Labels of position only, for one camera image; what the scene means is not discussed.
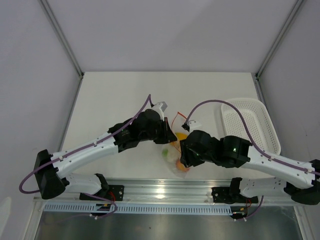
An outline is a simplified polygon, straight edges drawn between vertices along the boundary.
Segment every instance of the gray wall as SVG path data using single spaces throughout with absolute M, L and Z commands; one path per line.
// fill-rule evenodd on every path
M 255 72 L 296 0 L 49 0 L 83 71 Z
M 57 150 L 79 82 L 36 0 L 0 2 L 0 73 L 0 202 L 12 197 L 1 240 L 18 240 L 33 198 L 19 183 L 38 151 Z
M 320 1 L 309 0 L 262 75 L 282 154 L 320 160 Z M 320 239 L 320 206 L 308 207 Z

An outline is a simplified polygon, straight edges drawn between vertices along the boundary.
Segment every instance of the perforated basket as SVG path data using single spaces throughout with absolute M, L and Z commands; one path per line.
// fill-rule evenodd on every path
M 239 109 L 256 144 L 262 149 L 280 154 L 281 146 L 274 125 L 265 105 L 252 98 L 233 98 L 227 102 Z M 222 121 L 226 135 L 249 140 L 237 112 L 226 104 L 221 106 Z

